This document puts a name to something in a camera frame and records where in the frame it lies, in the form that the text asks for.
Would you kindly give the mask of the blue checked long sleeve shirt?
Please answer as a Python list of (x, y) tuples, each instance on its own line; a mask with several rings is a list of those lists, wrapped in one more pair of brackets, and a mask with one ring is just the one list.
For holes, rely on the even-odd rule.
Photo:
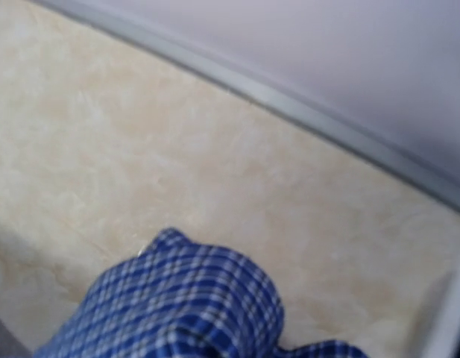
[(174, 228), (101, 274), (36, 357), (362, 357), (327, 340), (279, 346), (284, 308), (271, 278), (229, 248)]

